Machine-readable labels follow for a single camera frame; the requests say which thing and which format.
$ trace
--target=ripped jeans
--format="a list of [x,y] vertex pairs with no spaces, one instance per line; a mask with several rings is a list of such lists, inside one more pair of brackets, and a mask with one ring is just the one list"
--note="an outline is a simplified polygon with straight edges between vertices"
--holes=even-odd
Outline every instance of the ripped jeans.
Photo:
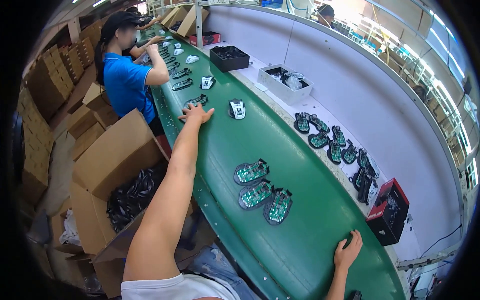
[[260,298],[241,279],[217,245],[203,248],[188,270],[225,280],[237,292],[241,300],[259,300]]

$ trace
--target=green conveyor belt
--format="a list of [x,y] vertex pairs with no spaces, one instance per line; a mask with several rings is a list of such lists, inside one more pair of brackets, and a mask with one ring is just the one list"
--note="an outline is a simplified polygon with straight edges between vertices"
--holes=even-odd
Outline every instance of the green conveyor belt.
[[[183,127],[177,116],[182,114],[185,101],[206,94],[205,109],[215,108],[212,119],[200,130],[194,196],[251,280],[269,299],[322,299],[333,278],[336,245],[358,229],[363,248],[350,268],[347,294],[360,290],[364,299],[405,299],[386,251],[316,154],[252,91],[231,74],[220,72],[193,46],[181,43],[185,52],[177,61],[180,69],[188,67],[192,74],[154,88],[156,105],[171,146]],[[187,65],[188,55],[198,55],[200,60]],[[211,90],[203,91],[200,81],[207,75],[217,82]],[[188,77],[193,79],[191,87],[171,90],[173,84]],[[245,119],[228,116],[228,101],[233,98],[244,101]],[[243,187],[233,181],[235,168],[259,158],[270,166],[266,178],[276,188],[293,194],[289,216],[279,226],[269,225],[262,209],[244,211],[238,204]]]

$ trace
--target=white t-shirt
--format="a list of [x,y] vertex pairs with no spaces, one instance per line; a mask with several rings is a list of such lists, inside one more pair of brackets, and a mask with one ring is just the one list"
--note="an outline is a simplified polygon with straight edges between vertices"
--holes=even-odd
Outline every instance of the white t-shirt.
[[217,297],[223,300],[240,300],[237,292],[226,281],[198,275],[178,275],[162,280],[125,281],[121,284],[123,300],[194,300]]

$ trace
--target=blue cable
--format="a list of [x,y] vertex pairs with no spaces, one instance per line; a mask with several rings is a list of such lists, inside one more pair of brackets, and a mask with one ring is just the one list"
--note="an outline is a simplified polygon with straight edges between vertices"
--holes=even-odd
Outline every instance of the blue cable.
[[292,3],[293,8],[295,8],[296,10],[306,11],[306,10],[308,9],[308,7],[307,7],[306,9],[301,10],[300,8],[296,7],[295,4],[293,4],[293,1],[292,1],[292,0],[290,0],[290,3]]

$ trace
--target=factory floor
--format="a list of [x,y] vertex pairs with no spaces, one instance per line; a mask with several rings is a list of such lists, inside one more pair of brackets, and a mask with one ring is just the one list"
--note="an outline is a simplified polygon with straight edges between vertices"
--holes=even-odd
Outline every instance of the factory floor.
[[[89,87],[94,78],[95,73],[90,67],[85,71],[85,75],[77,85],[81,91],[77,90],[76,97],[79,97],[79,95],[81,97],[84,96],[88,90],[88,88],[85,87]],[[74,165],[74,161],[72,160],[72,149],[75,145],[75,139],[67,132],[67,122],[70,117],[67,113],[69,107],[71,107],[71,105],[67,103],[50,122],[56,144],[53,148],[52,160],[49,168],[50,179],[48,182],[48,189],[36,208],[37,212],[41,212],[45,209],[49,216],[54,216],[63,202],[70,195],[69,188]],[[183,232],[189,233],[189,228],[192,225],[192,218],[187,218]],[[197,233],[192,239],[196,243],[195,249],[193,251],[177,249],[175,253],[175,259],[178,262],[179,269],[184,269],[194,259],[195,254],[197,254],[205,245],[211,245],[215,238],[216,234],[210,228],[208,222],[202,218]],[[57,251],[51,245],[46,247],[46,252],[51,270],[56,279],[71,283],[81,288],[84,287],[84,280],[76,263],[65,260],[65,258],[72,256],[71,254]],[[37,257],[39,261],[44,261],[39,255],[37,255]]]

